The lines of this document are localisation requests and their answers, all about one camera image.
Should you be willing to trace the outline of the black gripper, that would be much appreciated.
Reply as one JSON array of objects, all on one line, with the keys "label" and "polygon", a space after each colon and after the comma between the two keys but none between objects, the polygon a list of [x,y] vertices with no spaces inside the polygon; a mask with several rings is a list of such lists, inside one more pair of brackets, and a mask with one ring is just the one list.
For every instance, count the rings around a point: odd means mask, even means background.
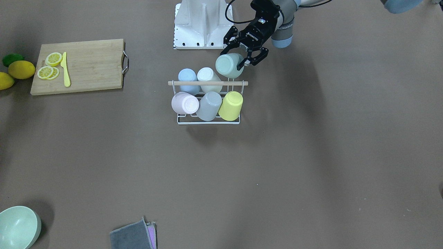
[{"label": "black gripper", "polygon": [[[224,48],[219,55],[226,55],[230,50],[240,47],[246,55],[237,64],[240,71],[244,66],[256,66],[264,60],[269,49],[263,44],[272,36],[281,24],[281,8],[272,0],[253,0],[250,6],[255,10],[254,19],[239,32],[237,27],[231,27],[223,38]],[[248,47],[261,47],[259,54],[253,56],[253,51]]]}]

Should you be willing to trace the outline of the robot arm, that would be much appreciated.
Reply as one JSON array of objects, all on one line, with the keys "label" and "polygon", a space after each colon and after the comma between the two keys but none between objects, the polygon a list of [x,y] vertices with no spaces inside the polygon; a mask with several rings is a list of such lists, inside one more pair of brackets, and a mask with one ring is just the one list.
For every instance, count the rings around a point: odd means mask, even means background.
[{"label": "robot arm", "polygon": [[288,47],[293,38],[295,12],[300,8],[319,7],[329,0],[313,0],[313,5],[306,5],[308,0],[253,0],[250,6],[256,14],[252,20],[233,21],[227,14],[225,18],[234,25],[223,38],[224,48],[220,55],[226,55],[235,48],[243,48],[246,57],[236,65],[238,70],[244,66],[256,66],[269,53],[264,47],[270,39],[276,48]]}]

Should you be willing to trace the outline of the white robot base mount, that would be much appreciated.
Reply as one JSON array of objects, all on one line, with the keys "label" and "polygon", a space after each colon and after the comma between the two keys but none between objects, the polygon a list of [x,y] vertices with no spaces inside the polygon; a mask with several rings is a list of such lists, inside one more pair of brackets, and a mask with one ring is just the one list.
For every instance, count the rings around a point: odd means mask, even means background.
[{"label": "white robot base mount", "polygon": [[224,0],[182,0],[174,8],[174,49],[223,49],[232,27],[232,7]]}]

